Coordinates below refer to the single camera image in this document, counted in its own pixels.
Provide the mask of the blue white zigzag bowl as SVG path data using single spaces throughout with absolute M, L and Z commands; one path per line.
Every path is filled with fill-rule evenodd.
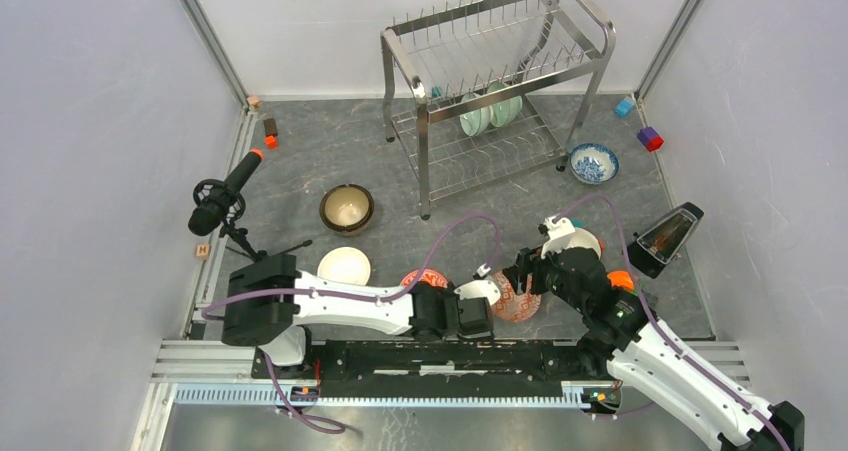
M 500 291 L 500 298 L 492 306 L 496 317 L 509 322 L 522 322 L 539 311 L 542 301 L 540 295 L 517 294 L 501 271 L 493 274 L 492 280 Z

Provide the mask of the teal glazed bowl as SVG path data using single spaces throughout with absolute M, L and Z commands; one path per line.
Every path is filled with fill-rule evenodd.
M 576 226 L 572 221 L 568 221 L 568 224 L 573 228 L 573 231 L 567 236 L 567 241 L 564 245 L 564 249 L 591 249 L 595 252 L 598 258 L 601 258 L 603 253 L 603 245 L 601 244 L 600 240 L 586 229 L 580 226 Z

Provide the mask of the blue white floral bowl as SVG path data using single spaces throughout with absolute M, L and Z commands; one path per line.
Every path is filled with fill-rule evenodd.
M 606 183 L 614 179 L 620 170 L 615 153 L 596 143 L 574 147 L 569 156 L 569 166 L 578 181 L 589 185 Z

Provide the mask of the orange bowl white inside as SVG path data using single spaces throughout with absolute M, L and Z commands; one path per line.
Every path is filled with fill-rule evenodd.
M 319 262 L 317 276 L 334 282 L 365 286 L 371 276 L 371 263 L 364 252 L 354 247 L 338 247 Z

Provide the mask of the black patterned bowl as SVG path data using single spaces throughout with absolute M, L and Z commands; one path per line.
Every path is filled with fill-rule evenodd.
M 332 232 L 352 236 L 364 231 L 375 213 L 372 194 L 363 186 L 343 184 L 329 190 L 319 205 L 319 217 Z

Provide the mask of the stainless steel dish rack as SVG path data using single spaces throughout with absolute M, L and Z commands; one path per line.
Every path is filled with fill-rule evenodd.
M 468 0 L 395 22 L 379 42 L 386 138 L 402 145 L 428 219 L 439 200 L 550 164 L 564 170 L 617 35 L 592 0 Z M 531 95 L 571 81 L 584 85 L 582 100 L 571 130 L 557 132 Z M 460 115 L 515 96 L 523 107 L 510 124 L 462 131 Z

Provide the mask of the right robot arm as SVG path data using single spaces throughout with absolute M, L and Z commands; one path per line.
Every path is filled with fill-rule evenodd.
M 502 273 L 513 291 L 550 293 L 581 315 L 587 331 L 577 363 L 585 376 L 637 389 L 709 449 L 803 449 L 800 409 L 753 394 L 702 358 L 641 296 L 613 285 L 594 250 L 523 249 Z

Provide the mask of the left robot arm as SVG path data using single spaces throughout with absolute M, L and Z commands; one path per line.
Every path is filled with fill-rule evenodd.
M 280 253 L 233 271 L 226 298 L 203 309 L 208 320 L 221 310 L 221 340 L 258 348 L 290 378 L 314 365 L 305 326 L 326 324 L 365 328 L 430 343 L 448 338 L 490 338 L 492 306 L 501 297 L 490 279 L 459 287 L 415 278 L 407 286 L 373 287 L 318 277 Z

